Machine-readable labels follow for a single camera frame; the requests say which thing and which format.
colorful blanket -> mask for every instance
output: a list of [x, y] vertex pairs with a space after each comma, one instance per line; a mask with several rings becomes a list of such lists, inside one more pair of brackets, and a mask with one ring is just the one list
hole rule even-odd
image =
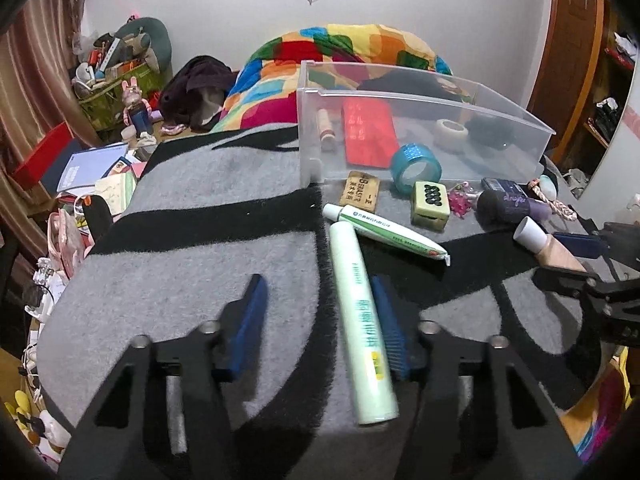
[[[300, 63], [350, 61], [406, 66], [451, 74], [449, 66], [423, 40], [384, 25], [327, 25], [304, 28], [260, 47], [229, 92], [214, 132], [268, 123], [297, 123], [296, 87]], [[357, 81], [342, 78], [341, 88]]]

notebook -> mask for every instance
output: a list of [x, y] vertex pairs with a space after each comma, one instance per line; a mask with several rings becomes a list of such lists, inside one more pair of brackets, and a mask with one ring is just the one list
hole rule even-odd
[[119, 142], [104, 148], [74, 153], [60, 175], [57, 192], [73, 190], [73, 194], [77, 196], [78, 188], [93, 187], [116, 160], [126, 155], [127, 149], [124, 142]]

plastic storage bin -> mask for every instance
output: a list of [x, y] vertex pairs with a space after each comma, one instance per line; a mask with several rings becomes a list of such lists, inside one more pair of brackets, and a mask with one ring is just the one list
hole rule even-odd
[[441, 180], [526, 183], [555, 134], [484, 85], [397, 66], [303, 61], [297, 106], [302, 187], [351, 170], [391, 180], [389, 152], [412, 142], [433, 152]]

tape roll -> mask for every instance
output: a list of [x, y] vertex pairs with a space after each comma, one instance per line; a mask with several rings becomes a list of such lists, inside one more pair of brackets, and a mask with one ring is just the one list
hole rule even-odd
[[460, 123], [448, 119], [436, 121], [433, 140], [436, 146], [446, 152], [463, 152], [468, 136], [468, 130]]
[[391, 158], [391, 176], [400, 193], [411, 195], [418, 180], [439, 182], [442, 167], [423, 144], [405, 144]]

curtain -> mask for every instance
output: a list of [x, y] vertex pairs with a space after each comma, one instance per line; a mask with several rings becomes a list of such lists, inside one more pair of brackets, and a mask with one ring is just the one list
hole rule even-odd
[[0, 216], [35, 261], [47, 254], [46, 236], [27, 218], [30, 206], [47, 199], [42, 186], [23, 192], [7, 176], [54, 126], [66, 121], [88, 146], [100, 140], [70, 85], [74, 32], [80, 30], [84, 0], [28, 0], [0, 37]]

